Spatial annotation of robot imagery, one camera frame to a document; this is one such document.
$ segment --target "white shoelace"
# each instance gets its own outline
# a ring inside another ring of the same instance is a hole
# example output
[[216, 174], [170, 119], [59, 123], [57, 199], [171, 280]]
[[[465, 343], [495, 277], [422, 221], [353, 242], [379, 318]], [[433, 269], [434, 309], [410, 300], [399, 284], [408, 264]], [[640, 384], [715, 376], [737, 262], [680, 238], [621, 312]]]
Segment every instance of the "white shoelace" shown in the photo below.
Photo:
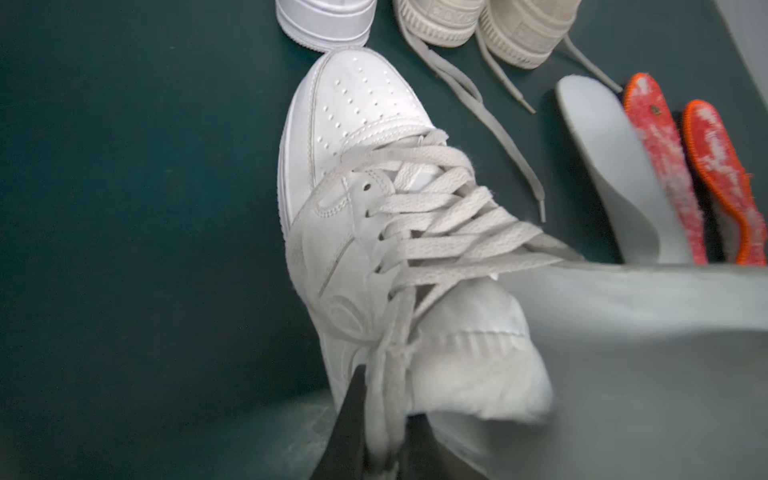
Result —
[[[469, 159], [445, 146], [447, 138], [445, 132], [434, 130], [416, 147], [344, 154], [341, 166], [323, 178], [302, 206], [286, 244], [291, 277], [306, 275], [301, 239], [306, 212], [317, 208], [348, 172], [394, 175], [391, 191], [369, 210], [371, 216], [389, 216], [379, 239], [398, 239], [380, 270], [384, 274], [398, 269], [382, 318], [374, 323], [383, 333], [356, 336], [335, 326], [333, 319], [313, 315], [318, 330], [375, 348], [367, 370], [365, 409], [366, 441], [377, 462], [396, 452], [405, 436], [406, 416], [411, 413], [406, 411], [406, 373], [418, 349], [418, 343], [409, 339], [415, 320], [462, 280], [556, 263], [563, 260], [559, 255], [570, 251], [497, 205], [488, 189], [475, 183]], [[434, 180], [420, 191], [409, 191], [424, 173], [434, 174]], [[306, 298], [306, 292], [300, 294]]]
[[[452, 63], [445, 60], [440, 55], [437, 55], [421, 38], [417, 37], [411, 33], [410, 30], [408, 30], [408, 27], [406, 27], [400, 13], [401, 1], [402, 0], [394, 0], [394, 9], [395, 17], [397, 18], [397, 23], [403, 38], [406, 40], [408, 45], [410, 45], [413, 51], [424, 61], [424, 63], [426, 63], [427, 66], [429, 66], [440, 78], [442, 78], [446, 84], [448, 84], [454, 93], [456, 93], [458, 99], [473, 114], [475, 114], [478, 120], [480, 120], [491, 131], [491, 133], [493, 133], [493, 135], [496, 137], [496, 140], [498, 140], [498, 142], [507, 152], [507, 155], [509, 155], [512, 161], [515, 162], [517, 167], [520, 169], [521, 173], [528, 182], [528, 185], [530, 185], [533, 196], [538, 202], [539, 217], [541, 222], [545, 223], [547, 221], [547, 214], [545, 209], [545, 192], [544, 187], [541, 185], [541, 181], [539, 181], [538, 177], [536, 176], [536, 173], [525, 160], [522, 152], [520, 152], [517, 145], [515, 145], [515, 142], [509, 136], [507, 131], [504, 129], [504, 127], [502, 127], [502, 124], [500, 124], [499, 121], [496, 120], [496, 117], [494, 117], [494, 115], [488, 111], [487, 108], [485, 108], [483, 105], [482, 96], [480, 95], [480, 90], [475, 86], [474, 82], [472, 82], [472, 80], [464, 72], [459, 70]], [[515, 84], [509, 80], [502, 68], [493, 58], [491, 52], [488, 50], [488, 47], [485, 45], [485, 42], [482, 40], [482, 35], [478, 33], [475, 35], [475, 38], [477, 38], [480, 53], [485, 59], [485, 62], [488, 64], [491, 70], [493, 70], [507, 91], [509, 91], [512, 97], [519, 101], [528, 111], [530, 111], [532, 114], [536, 113], [536, 110], [527, 101], [525, 101], [523, 94], [517, 89], [517, 87], [515, 87]], [[587, 57], [584, 56], [584, 54], [582, 54], [575, 47], [568, 35], [565, 35], [565, 38], [563, 39], [563, 45], [573, 54], [573, 56], [576, 57], [576, 59], [578, 59], [583, 64], [583, 66], [586, 67], [586, 69], [588, 69], [592, 74], [603, 81], [609, 88], [613, 89], [616, 93], [622, 92], [621, 87], [617, 85], [616, 82], [611, 80], [602, 70], [600, 70], [600, 68], [589, 61]]]

